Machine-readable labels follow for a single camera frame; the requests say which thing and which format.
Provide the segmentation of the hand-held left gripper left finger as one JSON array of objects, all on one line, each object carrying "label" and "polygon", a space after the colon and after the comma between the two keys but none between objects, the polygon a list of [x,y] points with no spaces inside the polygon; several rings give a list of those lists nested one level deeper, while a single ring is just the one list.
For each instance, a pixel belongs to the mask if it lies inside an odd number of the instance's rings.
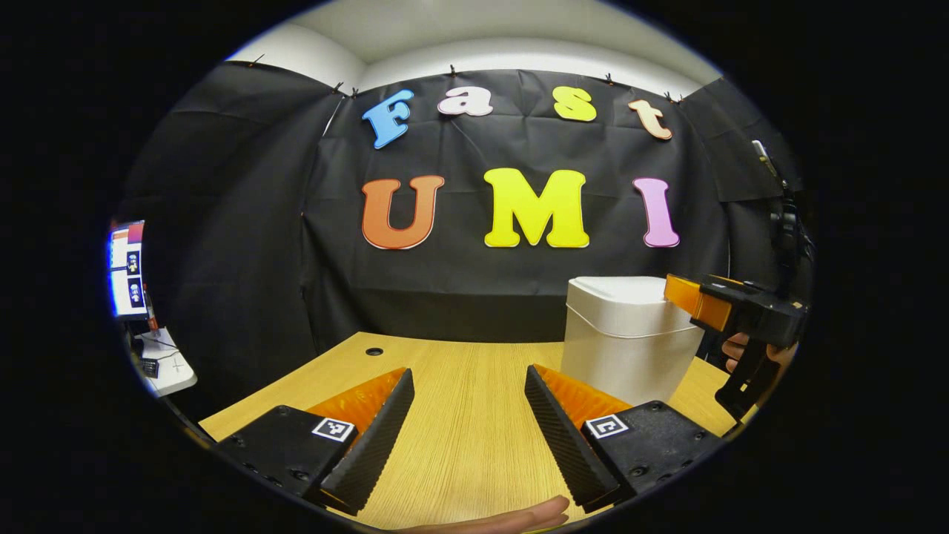
[{"label": "hand-held left gripper left finger", "polygon": [[414,401],[406,367],[306,410],[277,405],[216,443],[216,453],[319,507],[358,514],[382,476]]}]

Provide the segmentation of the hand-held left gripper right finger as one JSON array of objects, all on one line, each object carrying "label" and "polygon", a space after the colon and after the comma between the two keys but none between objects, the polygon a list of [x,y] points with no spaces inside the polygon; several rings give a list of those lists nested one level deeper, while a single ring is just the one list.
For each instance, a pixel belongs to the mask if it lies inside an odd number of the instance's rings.
[{"label": "hand-held left gripper right finger", "polygon": [[574,504],[584,512],[664,486],[724,444],[668,403],[631,406],[539,364],[526,369],[524,393]]}]

